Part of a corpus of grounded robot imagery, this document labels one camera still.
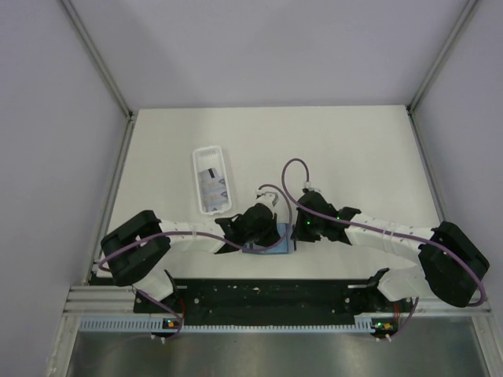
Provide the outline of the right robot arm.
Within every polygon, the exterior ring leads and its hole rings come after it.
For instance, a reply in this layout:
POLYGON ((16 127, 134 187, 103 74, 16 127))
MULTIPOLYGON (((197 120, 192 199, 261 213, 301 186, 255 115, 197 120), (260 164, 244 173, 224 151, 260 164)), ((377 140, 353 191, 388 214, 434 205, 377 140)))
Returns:
POLYGON ((326 238, 408 262, 401 268, 384 267, 369 279, 375 286, 368 289, 366 298, 375 310, 386 310, 405 298, 431 295, 458 308, 481 306, 487 300, 483 278, 490 263, 454 223, 400 225, 353 207, 337 210, 320 192, 307 188, 295 205, 294 239, 315 242, 326 238))

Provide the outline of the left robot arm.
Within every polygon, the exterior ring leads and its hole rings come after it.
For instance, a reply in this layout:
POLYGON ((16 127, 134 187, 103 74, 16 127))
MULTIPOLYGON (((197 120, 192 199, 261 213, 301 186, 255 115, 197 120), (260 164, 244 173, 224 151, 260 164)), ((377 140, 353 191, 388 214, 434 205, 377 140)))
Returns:
POLYGON ((162 221, 144 210, 101 241, 101 271, 115 285, 132 286, 147 294, 159 310, 172 310, 178 292, 168 271, 167 257, 176 253, 224 255, 237 251, 265 253, 288 237, 292 214, 279 225, 272 204, 257 203, 243 214, 202 223, 162 221))

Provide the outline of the blue leather card holder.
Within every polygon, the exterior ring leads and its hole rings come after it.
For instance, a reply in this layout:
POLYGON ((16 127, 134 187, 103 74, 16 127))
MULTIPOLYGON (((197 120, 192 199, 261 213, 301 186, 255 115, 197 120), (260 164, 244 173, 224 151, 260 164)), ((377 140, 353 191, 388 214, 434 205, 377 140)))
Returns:
POLYGON ((261 246, 256 243, 249 243, 245 245, 243 252, 245 254, 258 254, 258 255, 283 255, 291 254, 296 251, 296 242, 292 239, 292 226, 287 223, 277 224, 277 233, 281 238, 281 242, 274 247, 261 246))

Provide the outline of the white plastic basket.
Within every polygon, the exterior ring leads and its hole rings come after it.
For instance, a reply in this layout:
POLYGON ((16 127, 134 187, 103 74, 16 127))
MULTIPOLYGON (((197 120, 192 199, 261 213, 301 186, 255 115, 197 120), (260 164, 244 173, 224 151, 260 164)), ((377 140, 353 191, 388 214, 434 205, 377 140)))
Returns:
POLYGON ((200 213, 216 215, 229 211, 232 198, 222 148, 217 145, 197 148, 192 161, 200 213))

